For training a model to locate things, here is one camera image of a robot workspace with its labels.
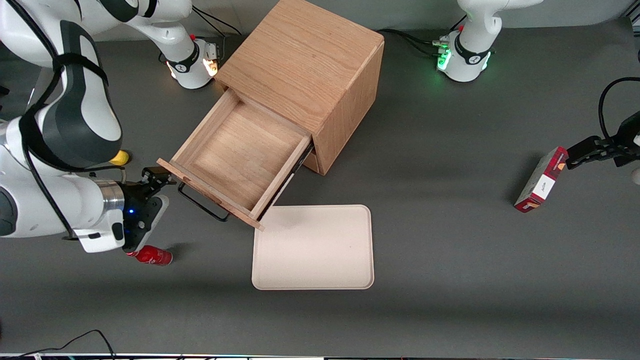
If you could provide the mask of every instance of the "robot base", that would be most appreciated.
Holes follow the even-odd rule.
[[[453,31],[448,35],[440,37],[440,41],[453,44],[459,34],[459,31]],[[478,56],[479,59],[477,63],[469,65],[465,58],[457,52],[456,48],[454,46],[450,46],[450,48],[446,49],[444,54],[439,57],[436,69],[444,72],[454,81],[468,83],[469,81],[475,80],[480,73],[486,69],[487,61],[490,56],[491,52],[489,52],[484,59]]]

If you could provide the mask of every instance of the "red can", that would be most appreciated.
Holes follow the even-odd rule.
[[[159,249],[151,245],[145,245],[140,249],[140,251],[128,252],[127,255],[138,259],[141,263],[157,266],[169,265],[173,260],[173,254],[170,251]]]

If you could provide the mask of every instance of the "white label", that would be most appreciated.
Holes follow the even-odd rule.
[[[533,193],[541,197],[543,200],[546,200],[555,183],[555,180],[543,174],[540,177],[540,180],[538,180],[536,187],[533,189]]]

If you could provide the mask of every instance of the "cabinet top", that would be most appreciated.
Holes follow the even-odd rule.
[[[280,0],[216,80],[317,133],[383,43],[316,5]]]

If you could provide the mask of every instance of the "yellow component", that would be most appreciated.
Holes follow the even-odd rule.
[[[130,156],[128,152],[120,150],[113,159],[109,160],[109,162],[114,165],[122,166],[129,162],[129,158]]]

